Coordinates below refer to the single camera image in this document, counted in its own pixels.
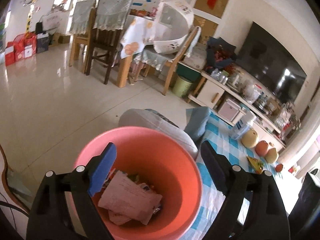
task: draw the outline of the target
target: drawer handle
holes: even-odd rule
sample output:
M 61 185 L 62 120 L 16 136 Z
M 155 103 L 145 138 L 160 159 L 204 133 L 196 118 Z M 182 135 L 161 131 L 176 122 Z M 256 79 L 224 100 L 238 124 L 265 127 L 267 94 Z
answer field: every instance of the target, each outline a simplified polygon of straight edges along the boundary
M 219 93 L 216 93 L 213 99 L 211 100 L 211 103 L 214 103 L 218 97 L 219 97 Z

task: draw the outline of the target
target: green trash can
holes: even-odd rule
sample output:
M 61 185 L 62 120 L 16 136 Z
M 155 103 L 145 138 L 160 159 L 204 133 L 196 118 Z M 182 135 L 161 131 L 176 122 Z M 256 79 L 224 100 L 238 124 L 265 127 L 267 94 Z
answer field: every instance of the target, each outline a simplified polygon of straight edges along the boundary
M 188 93 L 191 85 L 192 82 L 190 80 L 178 76 L 177 81 L 172 89 L 172 92 L 178 97 L 183 97 Z

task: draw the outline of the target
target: television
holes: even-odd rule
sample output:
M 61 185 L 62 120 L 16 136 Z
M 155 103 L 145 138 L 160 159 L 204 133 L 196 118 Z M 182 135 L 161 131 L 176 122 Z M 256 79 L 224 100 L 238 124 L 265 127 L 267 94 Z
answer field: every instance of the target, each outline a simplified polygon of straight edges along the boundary
M 294 102 L 307 77 L 285 47 L 255 22 L 237 55 L 236 64 L 282 103 Z

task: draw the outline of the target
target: cable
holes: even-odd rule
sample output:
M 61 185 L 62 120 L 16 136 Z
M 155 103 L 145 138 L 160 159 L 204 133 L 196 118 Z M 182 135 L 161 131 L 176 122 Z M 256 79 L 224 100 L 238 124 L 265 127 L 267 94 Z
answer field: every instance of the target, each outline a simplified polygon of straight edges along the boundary
M 10 203 L 7 203 L 7 202 L 4 202 L 4 201 L 1 201 L 0 200 L 0 206 L 3 206 L 3 207 L 8 207 L 8 208 L 12 208 L 16 211 L 19 211 L 20 213 L 24 214 L 26 217 L 29 217 L 29 214 L 27 212 L 25 212 L 24 210 L 22 210 L 21 208 L 18 208 L 17 206 L 15 205 L 12 205 Z
M 0 195 L 4 198 L 4 200 L 9 204 L 9 202 L 7 201 L 7 199 L 5 198 L 5 196 L 0 192 Z M 10 211 L 11 211 L 11 214 L 12 214 L 12 217 L 13 217 L 13 223 L 14 223 L 14 228 L 16 229 L 17 231 L 17 225 L 16 225 L 16 220 L 14 219 L 14 215 L 13 215 L 13 212 L 12 212 L 12 208 L 10 208 Z

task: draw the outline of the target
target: metal screw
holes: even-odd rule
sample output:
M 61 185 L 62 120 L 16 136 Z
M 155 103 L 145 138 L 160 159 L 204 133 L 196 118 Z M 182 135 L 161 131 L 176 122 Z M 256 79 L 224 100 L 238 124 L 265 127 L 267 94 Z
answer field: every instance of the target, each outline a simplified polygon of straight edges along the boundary
M 48 171 L 46 174 L 45 174 L 47 177 L 51 177 L 53 175 L 53 171 Z
M 236 172 L 241 171 L 241 167 L 240 167 L 240 166 L 238 166 L 238 165 L 234 165 L 234 166 L 232 166 L 232 169 L 233 169 L 234 171 L 236 171 Z
M 266 174 L 268 177 L 272 176 L 272 173 L 270 171 L 264 171 L 264 174 Z
M 76 171 L 82 172 L 82 171 L 84 171 L 84 169 L 85 169 L 85 167 L 81 165 L 81 166 L 78 166 L 78 167 L 76 168 Z

